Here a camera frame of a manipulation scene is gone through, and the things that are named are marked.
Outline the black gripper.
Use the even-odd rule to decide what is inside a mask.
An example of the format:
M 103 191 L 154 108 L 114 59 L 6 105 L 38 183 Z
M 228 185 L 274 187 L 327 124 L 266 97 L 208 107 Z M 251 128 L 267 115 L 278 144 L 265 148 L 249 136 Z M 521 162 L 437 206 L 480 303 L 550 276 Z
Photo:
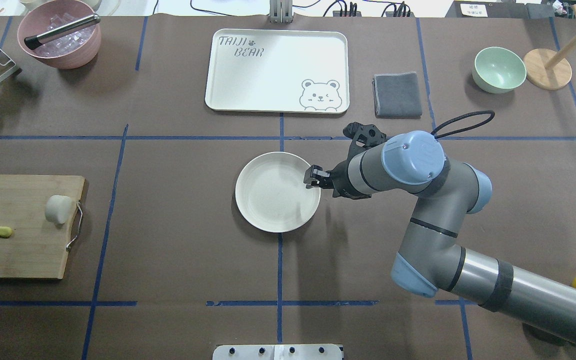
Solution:
M 331 173 L 318 165 L 309 166 L 303 182 L 307 189 L 333 189 L 333 198 L 369 199 L 377 190 L 366 182 L 362 157 L 366 151 L 385 143 L 387 136 L 374 124 L 357 121 L 346 125 L 342 133 L 351 139 L 346 160 L 339 162 Z

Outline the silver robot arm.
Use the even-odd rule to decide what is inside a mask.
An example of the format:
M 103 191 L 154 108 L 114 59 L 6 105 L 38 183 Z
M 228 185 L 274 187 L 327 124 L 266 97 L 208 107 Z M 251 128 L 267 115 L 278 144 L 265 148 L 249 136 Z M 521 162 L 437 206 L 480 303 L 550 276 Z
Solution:
M 448 157 L 434 133 L 387 137 L 375 125 L 352 122 L 347 157 L 332 170 L 304 173 L 307 188 L 334 198 L 368 199 L 402 190 L 417 201 L 395 256 L 391 278 L 408 292 L 443 290 L 576 344 L 576 289 L 457 244 L 464 218 L 492 197 L 489 177 Z

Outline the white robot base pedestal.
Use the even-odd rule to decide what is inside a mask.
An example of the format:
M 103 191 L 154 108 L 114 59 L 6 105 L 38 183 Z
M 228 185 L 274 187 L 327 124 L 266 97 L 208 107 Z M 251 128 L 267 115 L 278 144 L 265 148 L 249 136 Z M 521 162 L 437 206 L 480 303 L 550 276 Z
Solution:
M 343 360 L 343 347 L 332 343 L 227 344 L 217 346 L 213 360 Z

